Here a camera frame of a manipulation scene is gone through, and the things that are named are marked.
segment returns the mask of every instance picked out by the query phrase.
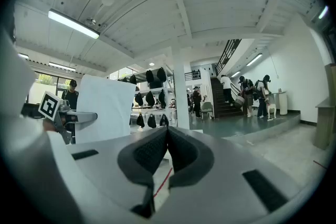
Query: trash bin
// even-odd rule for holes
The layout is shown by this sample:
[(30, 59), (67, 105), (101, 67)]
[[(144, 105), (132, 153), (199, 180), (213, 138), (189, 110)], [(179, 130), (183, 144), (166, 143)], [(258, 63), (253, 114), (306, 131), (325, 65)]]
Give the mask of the trash bin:
[(278, 92), (280, 115), (287, 115), (287, 92)]

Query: white ceiling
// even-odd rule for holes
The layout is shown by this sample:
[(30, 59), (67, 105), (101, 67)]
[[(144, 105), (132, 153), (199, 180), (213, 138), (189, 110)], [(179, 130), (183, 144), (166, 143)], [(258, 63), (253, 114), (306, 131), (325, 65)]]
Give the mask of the white ceiling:
[[(50, 8), (83, 23), (94, 18), (100, 38), (50, 20)], [(155, 57), (171, 63), (167, 48), (176, 43), (198, 48), (203, 58), (216, 56), (205, 44), (232, 38), (255, 38), (262, 49), (282, 35), (294, 13), (313, 20), (322, 8), (321, 0), (16, 0), (17, 50), (35, 62), (106, 76), (132, 64), (147, 69)], [(202, 59), (189, 57), (195, 51), (186, 61)]]

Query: fluorescent ceiling light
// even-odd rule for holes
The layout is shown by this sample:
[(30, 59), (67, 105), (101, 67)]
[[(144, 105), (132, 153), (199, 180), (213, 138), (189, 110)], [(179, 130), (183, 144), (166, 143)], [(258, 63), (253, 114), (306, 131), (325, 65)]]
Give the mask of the fluorescent ceiling light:
[(239, 73), (240, 73), (240, 71), (237, 71), (236, 73), (234, 73), (234, 74), (232, 75), (231, 78), (235, 77), (235, 76), (238, 75)]
[(58, 67), (58, 68), (63, 68), (63, 69), (67, 69), (67, 70), (70, 70), (70, 71), (76, 71), (75, 68), (62, 66), (62, 65), (59, 65), (59, 64), (53, 63), (53, 62), (49, 62), (49, 65), (52, 66), (52, 67)]
[(251, 62), (249, 62), (247, 64), (247, 66), (249, 67), (250, 65), (252, 65), (256, 60), (258, 60), (261, 56), (263, 56), (263, 54), (258, 54)]
[(99, 32), (87, 27), (85, 24), (82, 24), (81, 22), (78, 22), (71, 17), (64, 15), (54, 9), (51, 9), (48, 12), (48, 17), (52, 20), (55, 20), (61, 24), (67, 25), (74, 30), (80, 31), (83, 34), (88, 35), (89, 37), (92, 37), (94, 39), (99, 38)]
[(18, 54), (20, 57), (22, 57), (22, 58), (25, 58), (25, 59), (29, 59), (29, 56), (28, 55), (26, 55), (26, 54)]
[(322, 19), (322, 17), (327, 13), (328, 11), (328, 6), (325, 6), (324, 10), (321, 12), (319, 19)]

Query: black shirt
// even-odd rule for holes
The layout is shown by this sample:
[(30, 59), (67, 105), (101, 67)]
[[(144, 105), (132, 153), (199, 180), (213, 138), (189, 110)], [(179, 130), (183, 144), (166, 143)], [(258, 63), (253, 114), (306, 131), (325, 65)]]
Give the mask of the black shirt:
[(251, 88), (252, 86), (253, 86), (253, 82), (250, 79), (246, 79), (246, 82), (243, 82), (242, 85), (241, 85), (241, 87), (244, 89), (244, 92), (246, 94), (252, 94), (253, 93), (253, 90), (245, 91), (245, 89)]
[(71, 109), (77, 109), (78, 91), (74, 91), (74, 92), (64, 91), (62, 93), (62, 99), (69, 101)]

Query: black bag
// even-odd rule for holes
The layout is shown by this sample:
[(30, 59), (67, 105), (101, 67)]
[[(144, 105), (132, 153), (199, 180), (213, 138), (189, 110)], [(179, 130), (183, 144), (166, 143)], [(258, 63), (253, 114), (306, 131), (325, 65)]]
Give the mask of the black bag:
[(132, 75), (132, 76), (130, 77), (130, 83), (131, 83), (131, 84), (136, 84), (136, 77), (135, 77), (135, 75)]
[(138, 94), (135, 96), (135, 101), (139, 104), (139, 106), (143, 105), (142, 95), (138, 92)]
[(149, 93), (147, 93), (147, 95), (146, 95), (146, 101), (147, 101), (147, 104), (149, 106), (154, 106), (155, 105), (154, 96), (153, 96), (153, 94), (152, 94), (151, 91), (149, 91)]
[(154, 81), (154, 75), (153, 75), (152, 70), (148, 70), (148, 71), (146, 72), (146, 79), (147, 79), (147, 82), (148, 82), (148, 83), (151, 83), (151, 82)]
[(164, 101), (164, 91), (161, 90), (160, 94), (159, 94), (159, 101), (161, 104), (161, 108), (165, 109), (166, 108), (166, 102)]
[(156, 121), (153, 114), (150, 114), (147, 124), (151, 128), (156, 128)]
[(165, 82), (167, 80), (166, 72), (164, 72), (163, 67), (161, 67), (157, 73), (156, 76), (159, 78), (161, 82)]
[(145, 127), (145, 123), (143, 122), (143, 117), (142, 117), (142, 115), (140, 114), (139, 116), (138, 116), (138, 118), (136, 119), (137, 121), (137, 125), (138, 126), (141, 126), (141, 128), (144, 128)]
[(163, 114), (161, 117), (160, 126), (169, 126), (169, 120), (167, 119), (165, 114)]

